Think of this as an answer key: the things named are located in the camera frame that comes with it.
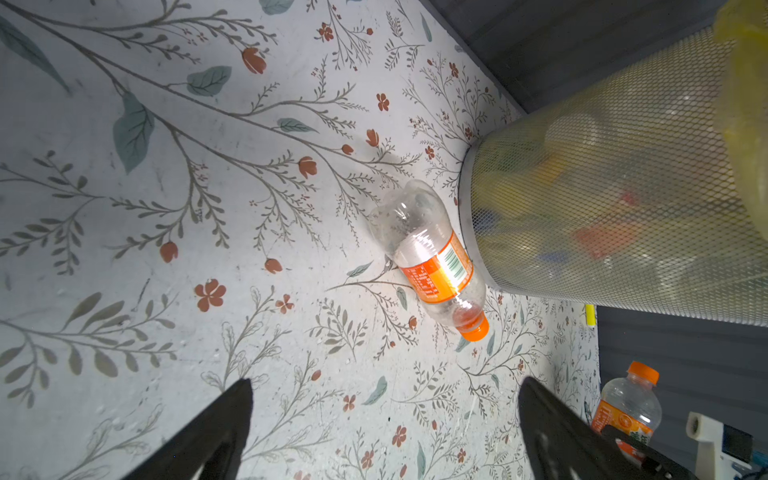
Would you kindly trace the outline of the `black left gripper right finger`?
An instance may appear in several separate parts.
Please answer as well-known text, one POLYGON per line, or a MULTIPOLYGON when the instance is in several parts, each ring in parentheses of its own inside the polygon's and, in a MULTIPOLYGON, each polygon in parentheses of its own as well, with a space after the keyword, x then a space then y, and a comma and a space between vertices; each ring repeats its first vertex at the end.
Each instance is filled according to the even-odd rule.
POLYGON ((533 377, 518 392, 520 428, 536 479, 652 479, 629 461, 618 441, 629 437, 608 426, 595 432, 533 377))

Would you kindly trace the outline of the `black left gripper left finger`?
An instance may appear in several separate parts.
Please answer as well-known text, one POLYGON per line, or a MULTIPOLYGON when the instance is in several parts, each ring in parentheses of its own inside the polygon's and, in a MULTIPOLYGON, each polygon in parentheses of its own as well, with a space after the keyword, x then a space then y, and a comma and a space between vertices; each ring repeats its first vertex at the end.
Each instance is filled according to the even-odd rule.
POLYGON ((240 379, 126 477, 235 479, 252 412, 252 382, 240 379))

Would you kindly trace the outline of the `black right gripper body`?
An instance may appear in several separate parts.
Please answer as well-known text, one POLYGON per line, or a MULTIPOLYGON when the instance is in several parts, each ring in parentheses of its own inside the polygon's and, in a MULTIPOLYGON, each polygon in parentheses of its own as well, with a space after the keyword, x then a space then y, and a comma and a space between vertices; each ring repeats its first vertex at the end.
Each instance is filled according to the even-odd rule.
POLYGON ((643 444, 614 426, 606 426, 600 435, 615 446, 637 470, 647 479, 696 480, 689 469, 671 460, 659 451, 643 444))

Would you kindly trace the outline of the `orange label bottle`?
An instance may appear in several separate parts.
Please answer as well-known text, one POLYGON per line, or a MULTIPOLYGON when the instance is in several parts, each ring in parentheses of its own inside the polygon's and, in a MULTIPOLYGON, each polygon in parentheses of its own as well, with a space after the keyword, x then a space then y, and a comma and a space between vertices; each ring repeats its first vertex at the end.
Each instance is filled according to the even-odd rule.
POLYGON ((367 221, 372 237, 406 277, 429 316, 468 342, 487 336, 486 283, 434 189, 411 180, 389 192, 367 221))
POLYGON ((653 389, 660 374, 655 369, 634 361, 627 375, 606 383, 591 422, 601 433, 612 426, 643 445, 648 445, 662 421, 662 407, 653 389))

